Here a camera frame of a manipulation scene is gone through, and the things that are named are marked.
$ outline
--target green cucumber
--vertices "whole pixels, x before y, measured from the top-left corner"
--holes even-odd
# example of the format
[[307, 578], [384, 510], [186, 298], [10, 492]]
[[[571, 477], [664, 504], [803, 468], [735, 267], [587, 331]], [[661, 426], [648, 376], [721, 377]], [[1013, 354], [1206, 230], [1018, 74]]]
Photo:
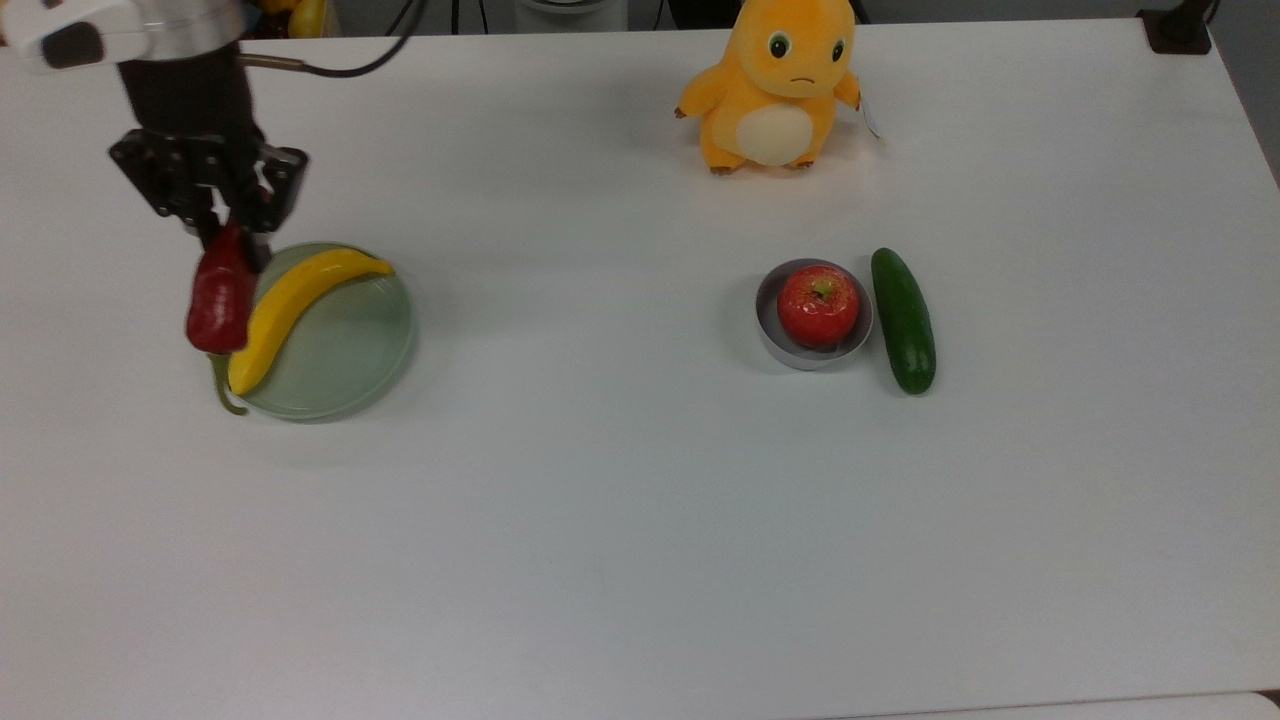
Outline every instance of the green cucumber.
[[872, 254], [872, 284], [893, 378], [908, 395], [920, 395], [933, 384], [938, 366], [920, 286], [906, 263], [888, 247]]

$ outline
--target yellow banana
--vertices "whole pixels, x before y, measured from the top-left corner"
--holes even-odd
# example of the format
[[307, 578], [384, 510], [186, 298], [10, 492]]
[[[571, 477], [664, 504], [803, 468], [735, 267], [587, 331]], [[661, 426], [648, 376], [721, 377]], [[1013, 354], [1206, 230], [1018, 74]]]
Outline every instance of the yellow banana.
[[236, 395], [262, 382], [302, 313], [334, 287], [367, 274], [389, 275], [390, 263], [339, 247], [312, 255], [275, 281], [248, 319], [248, 345], [232, 355], [227, 380]]

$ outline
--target red apple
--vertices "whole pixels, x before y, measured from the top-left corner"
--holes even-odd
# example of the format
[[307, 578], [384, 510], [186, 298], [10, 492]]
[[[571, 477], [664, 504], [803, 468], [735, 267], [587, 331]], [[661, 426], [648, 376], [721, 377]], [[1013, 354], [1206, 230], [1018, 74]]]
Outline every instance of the red apple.
[[809, 265], [782, 286], [778, 320], [796, 343], [823, 348], [854, 329], [858, 305], [858, 290], [847, 273], [832, 265]]

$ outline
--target metal bowl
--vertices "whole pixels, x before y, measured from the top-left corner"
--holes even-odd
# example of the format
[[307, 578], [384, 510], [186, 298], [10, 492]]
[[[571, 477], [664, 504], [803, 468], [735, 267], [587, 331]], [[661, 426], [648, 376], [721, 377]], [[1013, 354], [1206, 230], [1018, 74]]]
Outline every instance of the metal bowl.
[[[787, 337], [782, 329], [782, 322], [778, 320], [778, 293], [782, 292], [782, 286], [786, 284], [792, 273], [809, 265], [831, 265], [844, 270], [854, 281], [854, 288], [858, 291], [858, 320], [854, 323], [854, 329], [849, 331], [849, 334], [835, 347], [827, 350], [813, 350], [796, 343]], [[778, 363], [796, 370], [818, 370], [867, 342], [868, 336], [872, 334], [872, 325], [876, 323], [876, 309], [872, 306], [870, 293], [852, 273], [828, 260], [800, 258], [773, 268], [760, 281], [760, 287], [755, 291], [755, 318], [759, 320], [758, 327], [764, 347]]]

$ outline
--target plate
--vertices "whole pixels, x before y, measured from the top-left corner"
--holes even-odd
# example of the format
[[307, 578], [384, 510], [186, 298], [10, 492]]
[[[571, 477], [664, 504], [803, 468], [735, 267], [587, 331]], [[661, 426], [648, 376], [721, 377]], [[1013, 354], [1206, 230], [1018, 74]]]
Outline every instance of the plate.
[[[255, 304], [291, 268], [338, 247], [351, 246], [314, 242], [276, 252], [259, 279]], [[413, 348], [415, 328], [413, 304], [398, 275], [356, 278], [302, 313], [271, 370], [241, 400], [284, 420], [357, 413], [399, 378]]]

